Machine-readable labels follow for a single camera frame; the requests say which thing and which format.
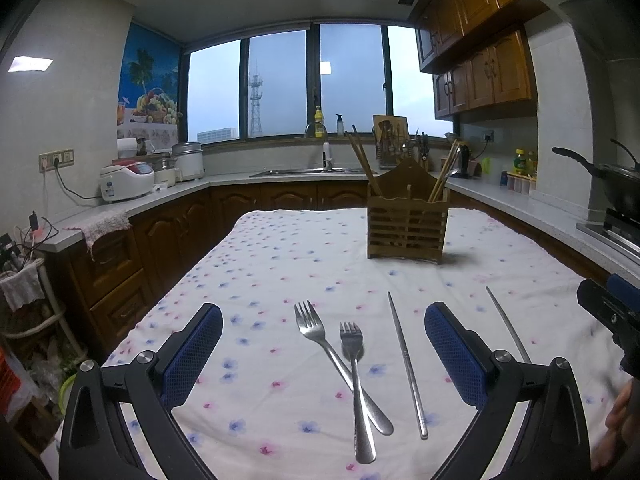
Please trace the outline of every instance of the countertop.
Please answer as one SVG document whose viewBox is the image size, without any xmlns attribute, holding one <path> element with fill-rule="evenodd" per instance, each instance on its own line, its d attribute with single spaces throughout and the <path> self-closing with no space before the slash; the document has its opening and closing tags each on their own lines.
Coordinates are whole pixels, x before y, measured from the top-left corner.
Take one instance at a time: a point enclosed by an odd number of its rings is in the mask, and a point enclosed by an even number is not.
<svg viewBox="0 0 640 480">
<path fill-rule="evenodd" d="M 77 215 L 70 216 L 64 220 L 54 222 L 55 227 L 60 231 L 57 235 L 43 242 L 38 248 L 47 253 L 59 253 L 73 244 L 83 240 L 82 232 L 79 230 L 68 230 L 77 226 L 80 222 L 85 222 L 101 213 L 125 210 L 127 216 L 133 216 L 145 212 L 148 209 L 162 205 L 164 203 L 180 198 L 181 196 L 194 193 L 201 189 L 212 186 L 228 186 L 231 184 L 263 184 L 267 182 L 325 182 L 327 180 L 366 180 L 364 173 L 309 173 L 291 175 L 271 175 L 251 177 L 251 173 L 229 173 L 206 176 L 191 182 L 179 182 L 168 189 L 153 191 L 140 198 L 118 202 L 113 204 L 103 204 Z"/>
<path fill-rule="evenodd" d="M 635 286 L 640 286 L 640 266 L 596 238 L 576 229 L 584 220 L 528 195 L 479 179 L 450 178 L 446 187 L 495 207 L 583 254 L 608 272 L 615 272 Z"/>
</svg>

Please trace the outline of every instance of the wall outlet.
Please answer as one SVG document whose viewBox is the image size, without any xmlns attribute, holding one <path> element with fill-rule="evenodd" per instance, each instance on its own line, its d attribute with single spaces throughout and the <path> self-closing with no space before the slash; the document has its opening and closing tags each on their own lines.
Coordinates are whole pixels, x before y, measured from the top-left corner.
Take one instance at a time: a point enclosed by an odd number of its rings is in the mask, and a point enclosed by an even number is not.
<svg viewBox="0 0 640 480">
<path fill-rule="evenodd" d="M 38 170 L 40 173 L 55 170 L 56 160 L 58 161 L 58 168 L 72 166 L 75 161 L 74 150 L 56 150 L 55 152 L 41 153 L 38 155 Z"/>
</svg>

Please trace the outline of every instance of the range hood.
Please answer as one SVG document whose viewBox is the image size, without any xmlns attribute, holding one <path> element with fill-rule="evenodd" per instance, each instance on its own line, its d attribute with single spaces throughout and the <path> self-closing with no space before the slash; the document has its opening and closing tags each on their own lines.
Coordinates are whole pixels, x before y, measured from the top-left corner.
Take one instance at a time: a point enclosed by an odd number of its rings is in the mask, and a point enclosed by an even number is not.
<svg viewBox="0 0 640 480">
<path fill-rule="evenodd" d="M 604 61 L 640 58 L 640 35 L 609 0 L 540 0 Z"/>
</svg>

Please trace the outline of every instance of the towel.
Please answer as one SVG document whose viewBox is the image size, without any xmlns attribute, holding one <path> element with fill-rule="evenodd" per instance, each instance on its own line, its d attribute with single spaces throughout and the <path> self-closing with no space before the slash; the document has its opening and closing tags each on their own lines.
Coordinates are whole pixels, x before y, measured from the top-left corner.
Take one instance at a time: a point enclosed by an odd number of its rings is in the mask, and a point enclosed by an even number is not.
<svg viewBox="0 0 640 480">
<path fill-rule="evenodd" d="M 75 225 L 65 227 L 68 231 L 82 231 L 84 241 L 89 249 L 91 259 L 94 259 L 93 246 L 95 241 L 108 233 L 131 229 L 126 209 L 105 211 L 89 218 L 78 221 Z"/>
<path fill-rule="evenodd" d="M 33 301 L 44 300 L 44 292 L 38 279 L 37 262 L 30 262 L 19 272 L 0 280 L 0 288 L 13 312 Z"/>
</svg>

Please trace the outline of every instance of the floral tablecloth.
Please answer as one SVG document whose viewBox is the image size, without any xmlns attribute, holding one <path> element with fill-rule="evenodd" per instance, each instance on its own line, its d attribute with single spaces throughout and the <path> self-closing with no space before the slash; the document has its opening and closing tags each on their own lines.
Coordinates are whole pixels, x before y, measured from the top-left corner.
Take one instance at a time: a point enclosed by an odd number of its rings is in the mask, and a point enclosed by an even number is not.
<svg viewBox="0 0 640 480">
<path fill-rule="evenodd" d="M 367 260 L 366 210 L 252 212 L 148 313 L 106 365 L 157 350 L 202 303 L 224 316 L 220 342 L 185 405 L 173 410 L 188 439 L 220 480 L 428 479 L 446 459 L 475 409 L 462 402 L 424 334 L 424 310 L 444 301 L 492 349 L 519 358 L 484 290 L 489 285 L 533 362 L 569 359 L 580 387 L 592 443 L 602 434 L 622 386 L 621 351 L 578 306 L 581 278 L 533 241 L 482 212 L 452 209 L 444 262 Z M 390 290 L 428 420 L 421 441 L 394 331 Z M 322 349 L 296 325 L 294 304 L 311 300 L 339 352 L 338 323 L 364 334 L 362 383 L 395 426 L 374 430 L 378 458 L 358 464 L 353 400 Z M 164 478 L 135 414 L 123 405 L 149 473 Z M 519 406 L 485 477 L 507 458 L 524 414 Z"/>
</svg>

